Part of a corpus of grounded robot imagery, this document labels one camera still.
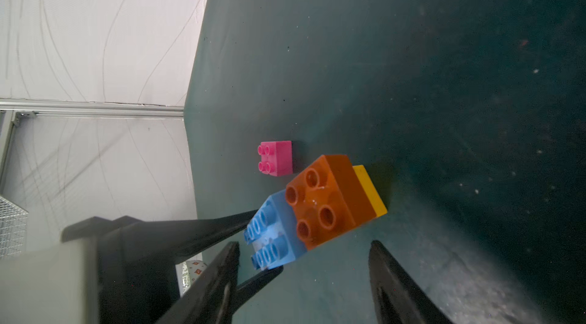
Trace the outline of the blue 2x4 lego brick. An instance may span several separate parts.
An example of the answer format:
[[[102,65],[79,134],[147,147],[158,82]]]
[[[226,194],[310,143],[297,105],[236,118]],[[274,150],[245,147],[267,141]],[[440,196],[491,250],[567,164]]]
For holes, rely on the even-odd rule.
[[[308,249],[297,235],[297,220],[286,202],[285,190],[270,195],[244,230],[244,240],[253,246],[255,270],[270,270],[298,260]]]

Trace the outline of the orange 2x2 lego brick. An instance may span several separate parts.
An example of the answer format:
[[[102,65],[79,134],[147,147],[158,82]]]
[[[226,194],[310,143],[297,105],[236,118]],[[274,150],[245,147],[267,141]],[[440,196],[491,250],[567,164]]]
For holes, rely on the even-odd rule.
[[[346,155],[322,155],[285,188],[297,235],[316,249],[378,217]]]

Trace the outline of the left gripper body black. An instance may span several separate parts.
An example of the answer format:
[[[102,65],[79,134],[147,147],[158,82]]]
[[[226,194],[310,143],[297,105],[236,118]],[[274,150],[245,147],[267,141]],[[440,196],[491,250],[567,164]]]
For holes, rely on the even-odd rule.
[[[166,241],[174,221],[92,217],[67,226],[62,242],[96,244],[99,322],[155,323],[179,298],[173,253]]]

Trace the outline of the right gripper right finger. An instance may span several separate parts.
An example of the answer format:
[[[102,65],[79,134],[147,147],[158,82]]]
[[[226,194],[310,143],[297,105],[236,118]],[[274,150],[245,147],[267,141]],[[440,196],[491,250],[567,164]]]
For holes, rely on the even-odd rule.
[[[369,280],[379,323],[450,323],[383,244],[369,249]]]

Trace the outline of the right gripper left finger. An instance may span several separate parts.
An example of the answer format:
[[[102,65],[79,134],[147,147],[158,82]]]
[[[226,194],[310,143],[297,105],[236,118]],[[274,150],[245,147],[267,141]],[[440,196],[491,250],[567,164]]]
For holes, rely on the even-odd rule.
[[[240,246],[228,243],[159,323],[230,323],[237,285]]]

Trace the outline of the yellow lego brick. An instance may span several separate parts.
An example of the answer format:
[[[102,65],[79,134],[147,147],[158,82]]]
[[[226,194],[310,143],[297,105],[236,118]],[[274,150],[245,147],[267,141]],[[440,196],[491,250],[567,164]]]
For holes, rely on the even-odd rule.
[[[366,168],[363,165],[355,165],[353,169],[369,200],[369,203],[375,211],[376,216],[382,217],[386,215],[388,213],[387,207],[384,205],[380,195],[378,194],[378,191],[375,188],[372,179],[369,177]]]

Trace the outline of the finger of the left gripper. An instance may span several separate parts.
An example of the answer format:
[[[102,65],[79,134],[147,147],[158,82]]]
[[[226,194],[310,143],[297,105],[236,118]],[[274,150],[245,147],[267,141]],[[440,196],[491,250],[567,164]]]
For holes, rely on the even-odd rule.
[[[230,302],[230,311],[236,313],[249,299],[258,294],[267,284],[283,272],[283,267],[267,269],[242,284],[239,284],[233,293]]]
[[[255,216],[245,213],[211,220],[174,220],[137,223],[137,253],[197,255],[243,231]]]

